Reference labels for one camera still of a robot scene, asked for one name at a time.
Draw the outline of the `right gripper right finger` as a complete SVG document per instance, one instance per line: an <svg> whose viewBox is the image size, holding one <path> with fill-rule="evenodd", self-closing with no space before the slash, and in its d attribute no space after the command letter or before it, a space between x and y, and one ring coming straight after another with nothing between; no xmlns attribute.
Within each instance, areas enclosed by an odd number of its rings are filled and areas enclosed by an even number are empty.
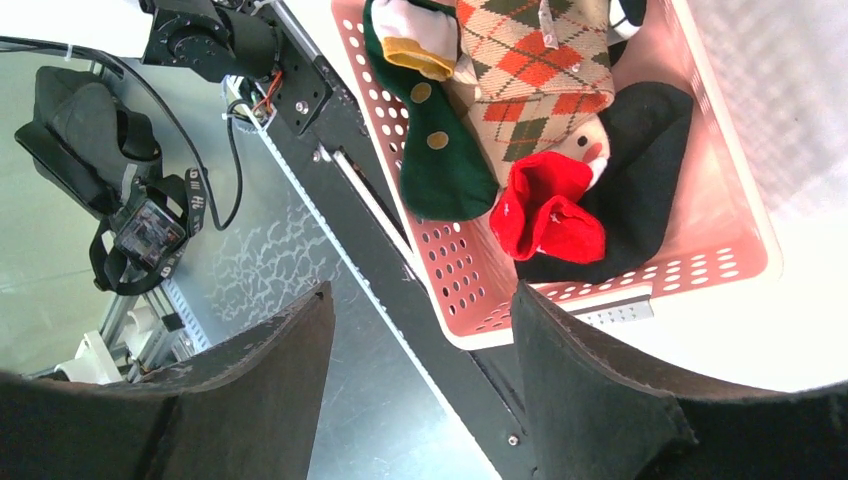
<svg viewBox="0 0 848 480"><path fill-rule="evenodd" d="M777 392L651 356L520 283L512 330L543 479L843 479L847 387Z"/></svg>

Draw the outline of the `dark green sock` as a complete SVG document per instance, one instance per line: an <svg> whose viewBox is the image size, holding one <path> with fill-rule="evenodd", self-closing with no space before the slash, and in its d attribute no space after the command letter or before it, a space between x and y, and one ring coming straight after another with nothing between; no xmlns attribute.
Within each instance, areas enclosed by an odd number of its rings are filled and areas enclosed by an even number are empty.
<svg viewBox="0 0 848 480"><path fill-rule="evenodd" d="M398 182L404 206L426 220L483 215L499 185L441 84L458 58L454 15L425 1L368 1L363 25L377 81L408 113Z"/></svg>

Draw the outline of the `red christmas sock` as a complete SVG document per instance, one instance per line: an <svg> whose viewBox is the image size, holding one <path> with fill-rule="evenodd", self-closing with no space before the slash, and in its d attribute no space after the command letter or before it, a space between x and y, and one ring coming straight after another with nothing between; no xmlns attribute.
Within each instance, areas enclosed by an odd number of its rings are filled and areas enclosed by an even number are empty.
<svg viewBox="0 0 848 480"><path fill-rule="evenodd" d="M502 251L516 261L537 254L577 264L602 259L605 229L580 201L600 179L609 157L606 132L584 130L515 162L489 217Z"/></svg>

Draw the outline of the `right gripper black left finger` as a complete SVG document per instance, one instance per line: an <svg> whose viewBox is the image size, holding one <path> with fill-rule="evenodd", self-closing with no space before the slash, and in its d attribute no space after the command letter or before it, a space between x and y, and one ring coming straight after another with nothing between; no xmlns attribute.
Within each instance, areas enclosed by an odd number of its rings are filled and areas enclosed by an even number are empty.
<svg viewBox="0 0 848 480"><path fill-rule="evenodd" d="M137 383L1 377L5 479L304 479L334 338L332 287Z"/></svg>

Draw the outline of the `pink plastic basket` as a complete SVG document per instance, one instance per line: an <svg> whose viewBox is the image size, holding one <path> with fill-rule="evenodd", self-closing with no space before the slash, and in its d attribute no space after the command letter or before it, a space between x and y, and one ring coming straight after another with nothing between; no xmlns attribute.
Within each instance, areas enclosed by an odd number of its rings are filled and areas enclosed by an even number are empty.
<svg viewBox="0 0 848 480"><path fill-rule="evenodd" d="M408 113L373 73L363 25L366 2L336 1L332 12L363 95L366 122L382 139L382 166L441 330L463 350L510 344L511 299L525 280L517 276L518 261L502 251L489 228L507 182L500 185L487 163L499 189L492 207L472 220L426 220L406 209L398 182ZM457 114L451 86L465 79L470 64L461 51L457 6L425 2L447 8L457 22L458 58L452 75L441 82ZM641 29L610 66L615 97L629 85L652 81L675 86L694 100L663 243L644 265L602 283L525 282L593 325L715 313L723 298L738 299L777 276L780 252L687 3L649 2Z"/></svg>

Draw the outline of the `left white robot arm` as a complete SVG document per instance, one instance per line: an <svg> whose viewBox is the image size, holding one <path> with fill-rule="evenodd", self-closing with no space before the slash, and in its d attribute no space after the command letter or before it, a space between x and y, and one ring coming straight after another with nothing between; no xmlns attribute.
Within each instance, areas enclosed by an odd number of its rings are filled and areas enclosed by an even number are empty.
<svg viewBox="0 0 848 480"><path fill-rule="evenodd" d="M72 46L218 82L265 79L280 63L280 29L246 1L4 1L5 42Z"/></svg>

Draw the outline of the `black white striped sock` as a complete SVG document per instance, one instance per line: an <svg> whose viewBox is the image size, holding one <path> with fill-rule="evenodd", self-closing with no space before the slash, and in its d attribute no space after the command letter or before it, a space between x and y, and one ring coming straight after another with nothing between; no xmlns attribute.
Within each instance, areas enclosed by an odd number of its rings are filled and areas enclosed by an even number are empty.
<svg viewBox="0 0 848 480"><path fill-rule="evenodd" d="M646 0L610 0L609 27L622 39L634 36L643 25Z"/></svg>

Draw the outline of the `brown argyle sock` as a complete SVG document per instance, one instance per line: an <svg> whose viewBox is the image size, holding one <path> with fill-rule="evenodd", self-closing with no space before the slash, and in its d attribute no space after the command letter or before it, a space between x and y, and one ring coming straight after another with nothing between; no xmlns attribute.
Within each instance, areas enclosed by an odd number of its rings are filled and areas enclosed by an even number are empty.
<svg viewBox="0 0 848 480"><path fill-rule="evenodd" d="M457 114L500 185L512 164L557 149L615 97L606 1L460 1L469 66Z"/></svg>

